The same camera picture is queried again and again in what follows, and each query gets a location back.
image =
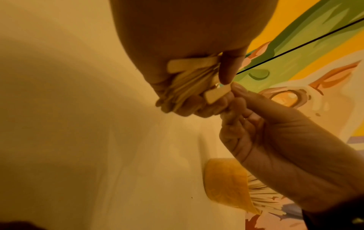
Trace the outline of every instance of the bundle of wooden sticks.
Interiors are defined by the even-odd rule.
[[[192,95],[203,94],[206,102],[212,104],[230,92],[230,85],[219,87],[220,58],[221,56],[210,56],[169,61],[167,71],[176,76],[155,105],[169,113],[177,111]]]
[[[282,205],[279,203],[279,200],[282,199],[283,196],[271,188],[268,188],[249,172],[248,188],[251,201],[257,209],[280,216],[286,214],[282,211]]]

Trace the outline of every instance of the painted cartoon face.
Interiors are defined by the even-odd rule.
[[[260,94],[297,108],[347,141],[363,120],[364,93],[360,92],[363,88],[364,51],[359,51],[332,62],[304,79],[277,84],[262,90]]]

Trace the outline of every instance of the black line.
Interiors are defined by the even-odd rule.
[[[306,42],[306,43],[304,43],[304,44],[302,44],[302,45],[299,45],[299,46],[297,46],[297,47],[295,47],[295,48],[293,48],[293,49],[290,49],[290,50],[288,50],[288,51],[286,51],[286,52],[284,52],[284,53],[281,53],[281,54],[279,54],[279,55],[277,55],[277,56],[274,56],[274,57],[272,57],[272,58],[269,58],[269,59],[267,59],[267,60],[265,60],[265,61],[263,61],[263,62],[261,62],[261,63],[259,63],[259,64],[256,64],[256,65],[254,65],[254,66],[252,66],[252,67],[249,67],[249,68],[247,68],[247,69],[244,69],[244,70],[242,70],[242,71],[238,72],[236,75],[241,74],[241,73],[243,73],[243,72],[245,72],[245,71],[248,71],[248,70],[250,70],[250,69],[253,69],[253,68],[257,67],[257,66],[260,66],[260,65],[262,65],[262,64],[264,64],[264,63],[266,63],[266,62],[269,62],[269,61],[271,61],[271,60],[273,60],[273,59],[279,58],[280,56],[283,56],[283,55],[285,55],[285,54],[287,54],[287,53],[290,53],[290,52],[292,52],[292,51],[295,51],[296,49],[299,49],[299,48],[304,47],[304,46],[306,46],[306,45],[308,45],[308,44],[311,44],[311,43],[313,43],[313,42],[315,42],[315,41],[317,41],[317,40],[320,40],[320,39],[322,39],[322,38],[325,38],[325,37],[327,37],[327,36],[330,36],[330,35],[332,35],[333,33],[339,32],[340,30],[346,29],[346,28],[348,28],[348,27],[350,27],[350,26],[352,26],[352,25],[355,25],[355,24],[357,24],[357,23],[359,23],[359,22],[362,22],[362,21],[364,21],[364,18],[361,18],[361,19],[359,19],[359,20],[356,20],[355,22],[349,23],[349,24],[347,24],[346,26],[340,27],[339,29],[336,29],[336,30],[334,30],[334,31],[332,31],[332,32],[329,32],[329,33],[327,33],[327,34],[324,34],[324,35],[322,35],[321,37],[315,38],[315,39],[313,39],[313,40],[311,40],[311,41],[309,41],[309,42]]]

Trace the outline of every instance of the person's left hand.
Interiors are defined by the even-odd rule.
[[[158,96],[171,84],[172,59],[223,52],[219,78],[230,83],[251,41],[271,18],[278,0],[163,1],[110,0],[114,22],[127,54]],[[212,105],[199,95],[176,111],[181,116],[220,114],[234,99],[228,93]]]

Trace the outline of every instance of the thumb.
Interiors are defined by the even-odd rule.
[[[242,66],[248,47],[249,46],[247,45],[240,49],[223,52],[219,69],[219,79],[222,84],[229,84],[232,82],[236,73]]]
[[[236,97],[245,99],[248,109],[269,123],[276,124],[297,121],[303,116],[298,110],[281,105],[263,95],[250,92],[238,83],[234,82],[231,88]]]

